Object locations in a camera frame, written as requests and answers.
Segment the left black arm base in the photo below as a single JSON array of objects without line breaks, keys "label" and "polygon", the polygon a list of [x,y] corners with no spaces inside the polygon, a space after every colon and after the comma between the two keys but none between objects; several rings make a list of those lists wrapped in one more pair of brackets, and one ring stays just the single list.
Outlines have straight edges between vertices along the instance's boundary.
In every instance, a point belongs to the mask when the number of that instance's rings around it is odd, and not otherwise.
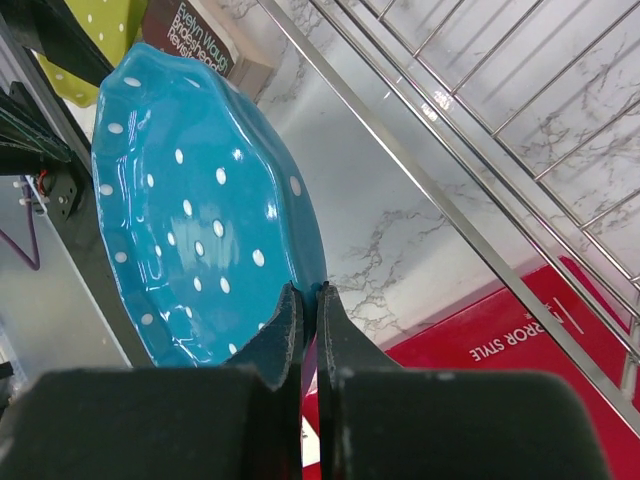
[{"label": "left black arm base", "polygon": [[93,86],[112,72],[63,1],[1,4],[1,173],[24,175],[57,222],[91,202],[90,146],[35,56]]}]

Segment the blue polka dot plate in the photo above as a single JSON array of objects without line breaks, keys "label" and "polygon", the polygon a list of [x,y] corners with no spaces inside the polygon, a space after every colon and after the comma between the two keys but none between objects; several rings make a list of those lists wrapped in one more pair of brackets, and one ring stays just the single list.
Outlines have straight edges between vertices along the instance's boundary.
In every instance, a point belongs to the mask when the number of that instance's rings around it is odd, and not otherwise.
[{"label": "blue polka dot plate", "polygon": [[315,313],[327,267],[302,175],[213,69],[134,45],[100,86],[91,162],[119,295],[154,365],[225,362],[288,284]]}]

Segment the paperback book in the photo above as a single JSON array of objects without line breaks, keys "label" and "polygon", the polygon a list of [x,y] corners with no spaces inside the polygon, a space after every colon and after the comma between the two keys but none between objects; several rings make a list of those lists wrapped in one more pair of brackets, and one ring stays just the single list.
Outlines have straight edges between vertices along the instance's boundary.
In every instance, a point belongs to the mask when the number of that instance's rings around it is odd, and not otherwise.
[{"label": "paperback book", "polygon": [[165,53],[202,62],[253,101],[274,72],[265,50],[215,1],[150,1],[141,36]]}]

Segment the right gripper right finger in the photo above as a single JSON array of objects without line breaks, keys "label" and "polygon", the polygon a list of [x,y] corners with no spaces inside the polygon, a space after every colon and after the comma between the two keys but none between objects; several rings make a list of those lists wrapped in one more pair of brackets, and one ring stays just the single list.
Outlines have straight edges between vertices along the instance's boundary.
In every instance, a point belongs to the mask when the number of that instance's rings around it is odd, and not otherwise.
[{"label": "right gripper right finger", "polygon": [[578,397],[538,372],[406,369],[318,294],[317,382],[326,479],[606,479]]}]

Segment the red folder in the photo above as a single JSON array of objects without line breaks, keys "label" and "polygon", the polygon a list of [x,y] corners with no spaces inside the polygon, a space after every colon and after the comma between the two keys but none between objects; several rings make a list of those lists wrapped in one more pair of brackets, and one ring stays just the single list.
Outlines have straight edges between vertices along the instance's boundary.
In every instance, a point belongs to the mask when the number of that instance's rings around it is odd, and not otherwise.
[{"label": "red folder", "polygon": [[[529,371],[558,377],[586,411],[610,470],[606,479],[635,479],[639,475],[638,436],[506,289],[381,351],[406,369]],[[319,435],[318,390],[307,397],[303,410]],[[321,473],[321,456],[304,474],[310,479],[326,479]]]}]

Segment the wire dish rack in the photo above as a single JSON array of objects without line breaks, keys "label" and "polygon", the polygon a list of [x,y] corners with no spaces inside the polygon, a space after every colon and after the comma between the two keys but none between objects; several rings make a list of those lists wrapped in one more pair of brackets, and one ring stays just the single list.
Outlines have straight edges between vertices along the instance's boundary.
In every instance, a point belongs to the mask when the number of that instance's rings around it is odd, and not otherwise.
[{"label": "wire dish rack", "polygon": [[[622,149],[631,131],[639,96],[594,124],[584,123],[572,103],[551,100],[573,74],[580,58],[570,55],[512,103],[501,104],[489,80],[505,49],[522,40],[548,12],[530,1],[506,15],[476,60],[446,73],[435,56],[435,37],[461,24],[465,3],[445,5],[424,33],[400,30],[401,1],[313,1],[310,10],[347,57],[346,67],[294,21],[277,1],[262,9],[300,56],[390,159],[442,213],[479,259],[551,335],[569,359],[632,429],[639,427],[639,189],[631,172],[601,163],[599,154]],[[540,112],[551,117],[538,121]],[[506,245],[470,217],[436,177],[409,134],[425,133],[437,162],[451,166],[480,190],[499,224],[536,262],[550,266],[622,347],[619,374],[608,374],[579,344],[567,321],[525,285]]]}]

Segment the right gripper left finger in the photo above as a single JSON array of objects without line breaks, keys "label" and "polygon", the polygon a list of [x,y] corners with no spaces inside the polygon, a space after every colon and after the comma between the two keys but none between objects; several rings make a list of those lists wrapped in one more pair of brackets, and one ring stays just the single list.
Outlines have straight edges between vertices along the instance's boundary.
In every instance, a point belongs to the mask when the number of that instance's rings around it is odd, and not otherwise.
[{"label": "right gripper left finger", "polygon": [[1,419],[5,479],[298,479],[303,309],[282,288],[270,321],[204,368],[41,376]]}]

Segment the green polka dot plate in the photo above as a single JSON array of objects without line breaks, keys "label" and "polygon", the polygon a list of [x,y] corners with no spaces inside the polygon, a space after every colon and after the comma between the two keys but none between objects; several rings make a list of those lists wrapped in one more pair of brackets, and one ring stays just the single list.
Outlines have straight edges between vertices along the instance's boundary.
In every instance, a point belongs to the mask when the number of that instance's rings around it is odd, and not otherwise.
[{"label": "green polka dot plate", "polygon": [[[148,2],[137,0],[70,0],[64,4],[84,33],[112,66],[117,66],[133,43],[140,39],[140,27]],[[36,59],[61,98],[86,108],[96,102],[98,87],[36,53]]]}]

